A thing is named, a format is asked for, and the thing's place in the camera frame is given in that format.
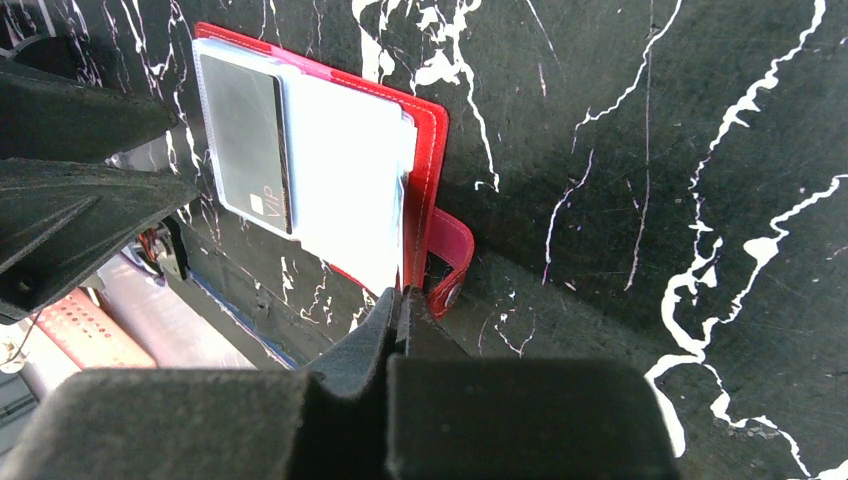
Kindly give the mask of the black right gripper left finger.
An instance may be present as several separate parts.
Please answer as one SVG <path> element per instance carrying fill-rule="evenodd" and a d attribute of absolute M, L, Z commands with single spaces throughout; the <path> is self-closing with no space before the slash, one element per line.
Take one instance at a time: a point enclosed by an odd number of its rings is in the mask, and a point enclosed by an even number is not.
<path fill-rule="evenodd" d="M 398 294 L 296 370 L 89 369 L 38 407 L 5 479 L 382 479 Z"/>

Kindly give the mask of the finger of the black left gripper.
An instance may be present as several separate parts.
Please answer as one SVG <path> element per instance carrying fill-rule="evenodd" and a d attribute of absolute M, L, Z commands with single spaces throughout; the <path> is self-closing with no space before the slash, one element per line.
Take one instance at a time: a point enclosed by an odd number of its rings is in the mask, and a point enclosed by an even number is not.
<path fill-rule="evenodd" d="M 162 101 L 1 62 L 1 158 L 101 162 L 177 124 Z"/>
<path fill-rule="evenodd" d="M 2 161 L 2 321 L 17 322 L 67 295 L 197 195 L 169 173 Z"/>

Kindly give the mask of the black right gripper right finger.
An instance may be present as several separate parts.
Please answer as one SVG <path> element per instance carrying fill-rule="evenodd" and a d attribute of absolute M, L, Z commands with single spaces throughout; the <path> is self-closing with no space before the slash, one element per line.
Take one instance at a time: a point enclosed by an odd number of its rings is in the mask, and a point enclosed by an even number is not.
<path fill-rule="evenodd" d="M 402 294 L 404 350 L 388 359 L 393 479 L 676 479 L 652 388 L 600 359 L 474 358 L 417 288 Z"/>

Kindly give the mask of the red leather card holder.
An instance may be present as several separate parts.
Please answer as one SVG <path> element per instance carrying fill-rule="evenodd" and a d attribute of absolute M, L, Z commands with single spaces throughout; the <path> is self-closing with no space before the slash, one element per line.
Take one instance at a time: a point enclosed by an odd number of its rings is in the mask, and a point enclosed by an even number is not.
<path fill-rule="evenodd" d="M 475 250 L 475 240 L 469 227 L 435 206 L 448 137 L 449 116 L 446 109 L 409 93 L 207 22 L 196 23 L 194 34 L 198 39 L 222 40 L 227 44 L 244 47 L 252 53 L 294 66 L 308 76 L 396 102 L 404 113 L 412 117 L 418 134 L 404 207 L 403 284 L 416 287 L 423 285 L 429 254 L 445 261 L 452 271 L 427 294 L 431 312 L 436 319 L 442 319 L 459 297 Z"/>

